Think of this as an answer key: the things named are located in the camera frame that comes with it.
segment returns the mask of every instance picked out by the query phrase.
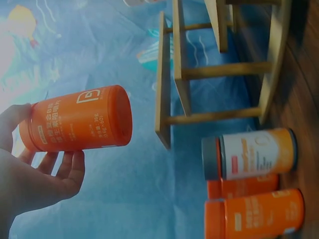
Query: orange bottle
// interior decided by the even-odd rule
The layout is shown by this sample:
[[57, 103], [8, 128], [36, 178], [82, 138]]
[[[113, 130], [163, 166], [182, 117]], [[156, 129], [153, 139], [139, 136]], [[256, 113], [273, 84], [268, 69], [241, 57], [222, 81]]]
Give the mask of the orange bottle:
[[292, 233], [304, 220], [298, 189], [205, 204], [205, 239], [260, 239]]
[[238, 180], [208, 181], [208, 198], [231, 199], [243, 196], [256, 195], [276, 191], [278, 188], [279, 177], [277, 174], [270, 174], [254, 178]]
[[57, 152], [126, 145], [132, 125], [128, 95], [115, 85], [36, 103], [19, 130], [29, 150]]

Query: wooden stool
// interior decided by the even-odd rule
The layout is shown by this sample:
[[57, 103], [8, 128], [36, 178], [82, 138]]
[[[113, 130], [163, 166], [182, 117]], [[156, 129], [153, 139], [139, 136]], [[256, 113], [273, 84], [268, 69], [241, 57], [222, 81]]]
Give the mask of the wooden stool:
[[[172, 124], [198, 123], [232, 118], [259, 117], [263, 123], [268, 114], [276, 86], [285, 50], [290, 21], [291, 0], [205, 0], [212, 23], [184, 25], [181, 0], [173, 0], [173, 28], [168, 28], [164, 13], [160, 14], [159, 58], [157, 75], [156, 125], [155, 131], [166, 148], [170, 148], [170, 126]], [[273, 4], [268, 60], [266, 62], [232, 63], [220, 66], [187, 68], [186, 36], [187, 30], [210, 28], [215, 33], [220, 51], [227, 50], [227, 27], [236, 28], [233, 21], [226, 21], [226, 4], [270, 3]], [[170, 115], [170, 42], [173, 33], [174, 43], [174, 81], [184, 110], [184, 116]], [[190, 80], [200, 80], [219, 76], [264, 74], [259, 105], [248, 109], [192, 114], [190, 101]]]

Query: wooden floor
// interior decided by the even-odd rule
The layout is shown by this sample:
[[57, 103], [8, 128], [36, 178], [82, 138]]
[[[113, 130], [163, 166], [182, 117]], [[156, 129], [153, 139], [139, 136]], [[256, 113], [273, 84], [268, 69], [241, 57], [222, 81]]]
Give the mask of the wooden floor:
[[[269, 7], [241, 6], [235, 42], [246, 60], [266, 59]], [[260, 81], [246, 79], [257, 104]], [[296, 172], [281, 176], [282, 188], [300, 188], [306, 204], [303, 228], [283, 238], [319, 238], [319, 0], [293, 0], [280, 83], [266, 127], [290, 127], [299, 151]]]

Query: grey bottle cap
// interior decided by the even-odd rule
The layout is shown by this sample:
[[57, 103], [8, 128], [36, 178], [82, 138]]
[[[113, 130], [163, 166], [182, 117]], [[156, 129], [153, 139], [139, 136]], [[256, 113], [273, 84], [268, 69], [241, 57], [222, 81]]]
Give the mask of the grey bottle cap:
[[226, 156], [225, 156], [224, 136], [219, 137], [219, 145], [220, 145], [221, 175], [223, 179], [226, 179], [227, 174], [226, 174]]
[[201, 156], [203, 160], [205, 180], [218, 180], [216, 138], [201, 140]]
[[293, 166], [291, 168], [292, 171], [295, 171], [297, 169], [297, 163], [298, 163], [298, 145], [297, 145], [297, 139], [295, 136], [295, 133], [293, 132], [293, 130], [291, 128], [288, 129], [290, 136], [291, 136], [291, 140], [293, 142], [293, 148], [294, 148], [294, 163]]

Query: orange lid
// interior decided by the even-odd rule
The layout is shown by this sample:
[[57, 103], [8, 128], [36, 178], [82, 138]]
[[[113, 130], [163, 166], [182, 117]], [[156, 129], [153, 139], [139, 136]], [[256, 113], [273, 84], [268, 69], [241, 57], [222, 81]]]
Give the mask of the orange lid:
[[207, 193], [208, 199], [218, 199], [222, 198], [221, 193], [221, 181], [207, 181]]
[[123, 87], [115, 85], [110, 89], [107, 107], [116, 146], [127, 145], [131, 141], [133, 122], [130, 100]]
[[205, 203], [205, 239], [225, 238], [225, 209], [224, 202]]
[[31, 132], [31, 118], [32, 118], [32, 112], [29, 118], [25, 119], [24, 121], [22, 121], [19, 124], [19, 132], [20, 132], [20, 137], [22, 139], [22, 142], [24, 144], [24, 146], [29, 149], [30, 151], [33, 152], [39, 152], [42, 151], [41, 149], [39, 149], [33, 140], [32, 137], [32, 132]]

